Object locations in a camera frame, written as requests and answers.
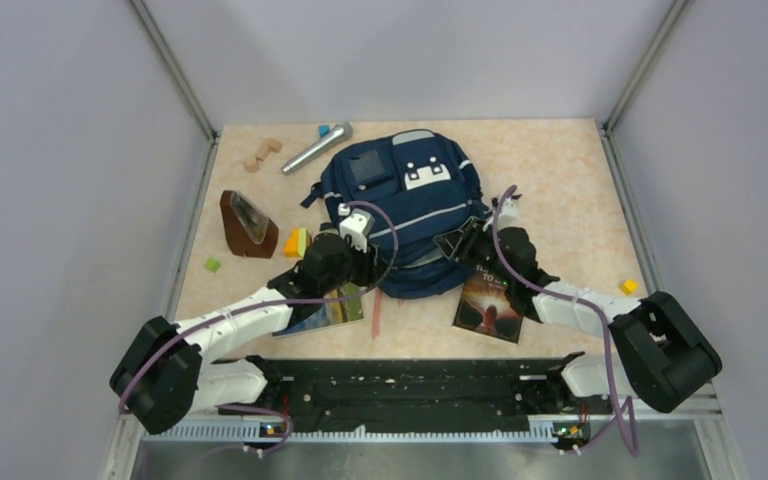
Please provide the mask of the navy blue student backpack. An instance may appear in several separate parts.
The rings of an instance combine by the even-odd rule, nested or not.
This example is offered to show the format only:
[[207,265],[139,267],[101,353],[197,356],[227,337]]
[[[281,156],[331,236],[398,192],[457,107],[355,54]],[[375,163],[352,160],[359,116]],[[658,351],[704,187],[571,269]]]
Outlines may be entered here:
[[333,223],[341,203],[376,205],[370,242],[393,264],[379,287],[414,300],[463,285],[474,267],[449,259],[433,239],[472,217],[486,221],[480,177],[460,145],[427,129],[355,143],[337,152],[301,202],[323,200]]

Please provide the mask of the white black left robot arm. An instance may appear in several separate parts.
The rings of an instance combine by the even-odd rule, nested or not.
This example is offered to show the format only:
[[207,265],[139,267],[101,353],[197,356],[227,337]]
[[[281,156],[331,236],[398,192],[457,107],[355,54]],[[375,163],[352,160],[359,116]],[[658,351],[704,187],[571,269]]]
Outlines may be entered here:
[[395,259],[377,246],[361,252],[335,233],[321,233],[292,268],[249,296],[189,320],[147,320],[109,380],[119,411],[158,434],[192,412],[223,404],[274,410],[281,397],[277,382],[254,365],[222,364],[220,358],[338,302],[333,293],[346,283],[376,287]]

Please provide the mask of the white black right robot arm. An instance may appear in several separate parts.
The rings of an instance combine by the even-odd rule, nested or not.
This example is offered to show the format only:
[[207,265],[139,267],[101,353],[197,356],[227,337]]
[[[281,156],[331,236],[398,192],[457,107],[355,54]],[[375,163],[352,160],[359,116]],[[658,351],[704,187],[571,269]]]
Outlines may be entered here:
[[470,219],[434,242],[447,258],[501,281],[516,314],[607,341],[604,354],[578,356],[546,385],[549,404],[560,412],[574,411],[586,397],[616,393],[670,413],[723,369],[719,353],[673,295],[622,297],[571,285],[539,267],[521,227],[495,231]]

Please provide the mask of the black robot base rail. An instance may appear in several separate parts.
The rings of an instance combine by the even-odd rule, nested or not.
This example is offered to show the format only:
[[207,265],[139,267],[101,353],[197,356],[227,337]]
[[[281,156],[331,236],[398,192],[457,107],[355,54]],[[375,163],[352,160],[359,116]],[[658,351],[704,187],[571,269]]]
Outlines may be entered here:
[[570,446],[590,434],[588,427],[576,434],[570,427],[613,411],[603,394],[571,393],[561,369],[573,358],[247,359],[267,380],[254,406],[289,416],[296,439],[536,433]]

